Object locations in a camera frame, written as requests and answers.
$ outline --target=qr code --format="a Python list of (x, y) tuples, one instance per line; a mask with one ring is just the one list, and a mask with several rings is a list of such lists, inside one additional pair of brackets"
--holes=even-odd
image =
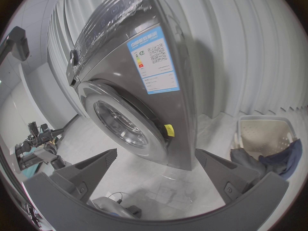
[(148, 51), (149, 51), (152, 63), (154, 64), (167, 60), (165, 48), (162, 43), (148, 48)]

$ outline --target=dark blue cloth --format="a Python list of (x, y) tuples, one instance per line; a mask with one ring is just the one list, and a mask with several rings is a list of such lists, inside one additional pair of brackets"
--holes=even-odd
[(298, 162), (302, 156), (302, 142), (300, 139), (290, 144), (288, 148), (282, 152), (276, 153), (270, 156), (259, 156), (259, 162), (264, 165), (271, 165), (275, 168), (275, 165), (286, 165), (286, 168), (279, 175), (283, 179), (288, 179), (295, 171)]

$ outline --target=floor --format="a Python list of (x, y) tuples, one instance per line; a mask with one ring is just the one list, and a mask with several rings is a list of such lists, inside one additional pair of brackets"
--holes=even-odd
[[(197, 148), (230, 159), (230, 148), (241, 115), (244, 114), (231, 117), (220, 113), (215, 119), (201, 115), (198, 119)], [(284, 213), (308, 172), (308, 108), (288, 112), (280, 110), (278, 115), (288, 118), (297, 137), (301, 138), (303, 156), (298, 169), (290, 178), (286, 198), (260, 230), (267, 230)], [(198, 161), (193, 171), (184, 171), (139, 158), (107, 137), (90, 119), (78, 117), (67, 127), (58, 154), (74, 164), (111, 148), (117, 148), (118, 157), (98, 184), (91, 199), (123, 192), (121, 205), (136, 205), (142, 209), (141, 218), (147, 220), (190, 217), (225, 205)], [(43, 171), (51, 174), (53, 170), (50, 166), (45, 166)], [(121, 194), (116, 193), (110, 198), (118, 200)]]

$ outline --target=washing machine door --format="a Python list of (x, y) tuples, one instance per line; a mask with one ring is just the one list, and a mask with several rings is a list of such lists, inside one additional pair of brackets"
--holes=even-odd
[(162, 134), (112, 87), (99, 80), (84, 81), (79, 84), (78, 93), (90, 118), (115, 142), (137, 156), (167, 163)]

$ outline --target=teal surface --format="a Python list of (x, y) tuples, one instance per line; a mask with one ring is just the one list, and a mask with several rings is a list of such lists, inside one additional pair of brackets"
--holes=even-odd
[[(25, 156), (25, 155), (28, 155), (29, 153), (34, 152), (35, 149), (36, 149), (36, 147), (33, 147), (33, 148), (31, 149), (31, 151), (29, 151), (29, 152), (24, 152), (24, 156)], [(38, 164), (33, 165), (33, 166), (31, 166), (31, 167), (29, 167), (29, 168), (23, 170), (22, 173), (23, 173), (27, 178), (30, 178), (31, 176), (34, 175), (34, 173), (35, 173), (35, 171), (36, 171), (37, 168), (38, 168)]]

